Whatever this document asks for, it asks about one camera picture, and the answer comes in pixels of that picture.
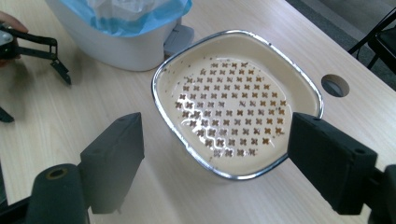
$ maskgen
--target chair leg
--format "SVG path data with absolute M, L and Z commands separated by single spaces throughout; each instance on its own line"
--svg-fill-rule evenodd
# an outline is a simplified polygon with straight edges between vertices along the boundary
M 375 55 L 374 58 L 369 62 L 369 65 L 367 65 L 367 68 L 371 69 L 375 64 L 375 62 L 378 60 L 378 58 L 379 58 L 378 55 Z

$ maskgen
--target blue plastic bag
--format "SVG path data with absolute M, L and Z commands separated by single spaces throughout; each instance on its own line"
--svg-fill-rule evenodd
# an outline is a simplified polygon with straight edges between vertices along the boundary
M 61 0 L 92 28 L 112 36 L 133 37 L 187 14 L 191 0 Z

